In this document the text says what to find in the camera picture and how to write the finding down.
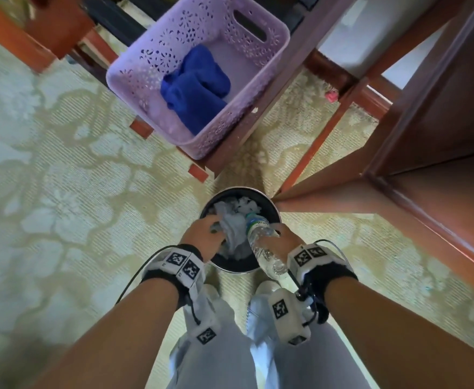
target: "blue garment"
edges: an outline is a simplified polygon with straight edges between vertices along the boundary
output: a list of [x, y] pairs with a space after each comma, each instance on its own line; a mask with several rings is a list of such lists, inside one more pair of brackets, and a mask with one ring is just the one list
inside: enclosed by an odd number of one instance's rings
[[193, 135], [226, 106], [222, 97], [230, 92], [230, 79], [204, 45], [188, 52], [181, 66], [163, 77], [160, 93]]

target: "pant leg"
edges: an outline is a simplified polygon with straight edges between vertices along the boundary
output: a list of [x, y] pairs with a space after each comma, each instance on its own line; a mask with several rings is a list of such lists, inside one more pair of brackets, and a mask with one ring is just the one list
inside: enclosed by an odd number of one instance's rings
[[280, 343], [268, 297], [257, 295], [250, 301], [247, 334], [257, 368], [266, 377], [266, 389], [370, 388], [335, 329], [316, 322], [310, 328], [309, 341], [297, 347]]
[[[206, 294], [200, 294], [195, 315], [202, 321]], [[250, 353], [251, 340], [234, 320], [234, 311], [221, 298], [211, 299], [221, 331], [202, 346], [185, 333], [171, 352], [168, 389], [257, 389], [255, 363]], [[187, 331], [195, 327], [189, 307], [184, 307]]]

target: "pink object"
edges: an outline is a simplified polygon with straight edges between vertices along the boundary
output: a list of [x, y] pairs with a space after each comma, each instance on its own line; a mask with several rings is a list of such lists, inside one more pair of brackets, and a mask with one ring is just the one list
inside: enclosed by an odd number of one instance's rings
[[[266, 34], [262, 42], [238, 23], [242, 13]], [[159, 134], [200, 159], [227, 134], [273, 78], [289, 30], [253, 0], [179, 0], [107, 70], [110, 89]], [[160, 95], [163, 76], [194, 46], [206, 45], [230, 78], [227, 106], [197, 135]]]
[[340, 98], [340, 94], [337, 90], [329, 90], [325, 93], [325, 98], [331, 104], [334, 104]]

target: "white wall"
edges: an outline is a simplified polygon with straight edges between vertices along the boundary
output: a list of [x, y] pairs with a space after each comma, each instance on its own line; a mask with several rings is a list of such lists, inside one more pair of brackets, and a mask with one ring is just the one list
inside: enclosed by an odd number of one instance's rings
[[[435, 0], [358, 0], [324, 39], [319, 50], [360, 77]], [[432, 38], [400, 61], [389, 80], [404, 86], [435, 44]]]

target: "patterned floor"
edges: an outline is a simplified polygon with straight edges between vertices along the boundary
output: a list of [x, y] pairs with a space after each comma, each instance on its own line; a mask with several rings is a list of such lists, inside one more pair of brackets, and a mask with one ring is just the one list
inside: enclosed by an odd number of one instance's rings
[[[326, 84], [303, 71], [215, 181], [80, 67], [34, 76], [0, 47], [0, 388], [22, 387], [110, 309], [141, 262], [177, 241], [218, 190], [272, 195], [329, 119]], [[347, 112], [304, 177], [360, 147], [375, 121]], [[375, 215], [284, 214], [305, 240], [334, 240], [361, 281], [474, 346], [474, 290]], [[253, 276], [221, 274], [244, 325]], [[168, 381], [176, 314], [150, 382]]]

